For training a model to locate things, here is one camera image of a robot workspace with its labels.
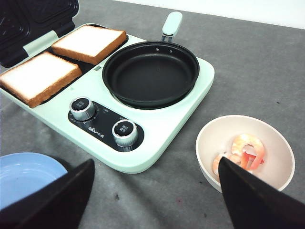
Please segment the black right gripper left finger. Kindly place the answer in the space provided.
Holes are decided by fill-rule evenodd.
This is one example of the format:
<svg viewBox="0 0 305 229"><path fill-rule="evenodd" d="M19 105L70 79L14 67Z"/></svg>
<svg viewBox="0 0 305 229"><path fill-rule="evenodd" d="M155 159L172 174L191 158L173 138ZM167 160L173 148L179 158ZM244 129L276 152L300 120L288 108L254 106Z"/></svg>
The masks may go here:
<svg viewBox="0 0 305 229"><path fill-rule="evenodd" d="M2 229L76 229L91 195L92 159L0 212Z"/></svg>

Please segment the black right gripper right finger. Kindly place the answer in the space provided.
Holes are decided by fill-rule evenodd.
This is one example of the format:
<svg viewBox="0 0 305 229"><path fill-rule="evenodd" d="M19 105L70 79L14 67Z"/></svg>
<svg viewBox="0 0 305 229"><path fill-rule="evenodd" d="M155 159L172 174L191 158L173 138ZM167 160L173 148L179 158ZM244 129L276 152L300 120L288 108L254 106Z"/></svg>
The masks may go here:
<svg viewBox="0 0 305 229"><path fill-rule="evenodd" d="M305 205L223 157L222 195L236 229L303 229Z"/></svg>

